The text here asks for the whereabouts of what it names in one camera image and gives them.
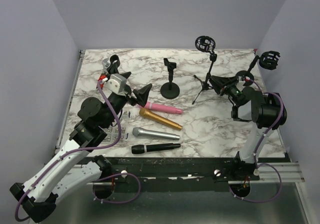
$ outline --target microphone stand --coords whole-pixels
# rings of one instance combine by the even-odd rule
[[[215,61],[217,60],[217,57],[218,55],[215,54],[214,51],[210,51],[210,61],[211,61],[211,65],[210,65],[210,68],[209,68],[209,71],[207,72],[206,76],[205,76],[205,81],[202,81],[199,77],[197,77],[196,75],[193,75],[193,77],[195,79],[197,79],[198,81],[200,81],[201,83],[201,91],[198,93],[198,95],[196,96],[196,98],[194,99],[194,101],[192,102],[192,105],[195,104],[197,98],[199,97],[200,93],[202,93],[203,91],[208,91],[208,90],[212,90],[213,88],[209,85],[208,81],[209,79],[211,78],[211,70],[212,70],[212,67],[215,63]]]

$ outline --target tripod microphone stand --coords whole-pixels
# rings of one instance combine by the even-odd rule
[[[215,54],[214,49],[216,47],[216,42],[215,40],[213,40],[211,37],[209,36],[199,36],[196,40],[195,40],[195,47],[203,52],[203,53],[210,53],[210,61],[211,61],[211,65],[209,68],[209,71],[207,72],[206,76],[205,76],[205,81],[202,81],[199,77],[197,77],[196,75],[193,75],[193,77],[195,79],[197,79],[198,81],[200,81],[201,83],[201,91],[199,92],[199,94],[196,96],[196,98],[194,99],[194,101],[192,102],[192,105],[195,104],[197,98],[199,97],[200,93],[202,93],[203,91],[208,91],[208,90],[212,90],[213,88],[209,85],[209,79],[211,78],[211,70],[212,67],[215,63],[215,61],[217,60],[217,54]]]

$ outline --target black tripod leg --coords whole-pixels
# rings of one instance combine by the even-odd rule
[[[196,96],[196,98],[195,98],[194,101],[192,102],[192,105],[195,104],[196,100],[198,99],[198,97],[199,97],[200,93],[202,93],[202,91],[203,91],[203,90],[201,90],[201,91],[199,92],[199,94]]]
[[[204,86],[204,82],[199,77],[197,77],[196,75],[193,75],[193,77],[201,83],[201,86]]]

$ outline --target gray wall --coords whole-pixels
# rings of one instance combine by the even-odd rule
[[[51,158],[79,53],[52,0],[0,0],[0,17],[0,222],[11,224],[9,188]]]
[[[320,220],[320,0],[286,0],[263,39],[259,53],[275,50],[274,71],[261,70],[269,91],[279,92],[288,113],[281,134],[299,161]]]
[[[285,0],[53,0],[81,49],[258,48]]]

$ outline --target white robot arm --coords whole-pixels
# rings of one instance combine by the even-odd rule
[[[243,91],[250,99],[246,104],[233,106],[231,116],[235,121],[251,122],[252,129],[244,147],[239,151],[242,162],[253,164],[255,157],[258,161],[259,154],[268,140],[268,137],[287,119],[287,111],[283,107],[283,114],[278,123],[270,129],[271,125],[279,116],[280,102],[272,94],[263,95],[251,87],[245,87]]]
[[[15,183],[10,188],[10,192],[18,201],[18,207],[22,205],[36,223],[46,219],[55,210],[56,204],[78,187],[100,177],[112,175],[111,164],[101,155],[94,157],[92,162],[80,169],[68,173],[94,149],[110,146],[97,147],[107,136],[103,129],[112,124],[126,103],[132,106],[145,106],[147,103],[152,84],[132,91],[127,85],[127,78],[131,72],[119,74],[119,57],[113,55],[110,59],[113,59],[113,62],[102,81],[107,82],[105,86],[112,93],[106,98],[100,89],[105,103],[95,97],[84,100],[77,114],[81,121],[75,125],[69,140],[59,152],[31,179],[24,183]],[[24,221],[17,217],[18,210],[16,209],[15,213],[17,221]]]

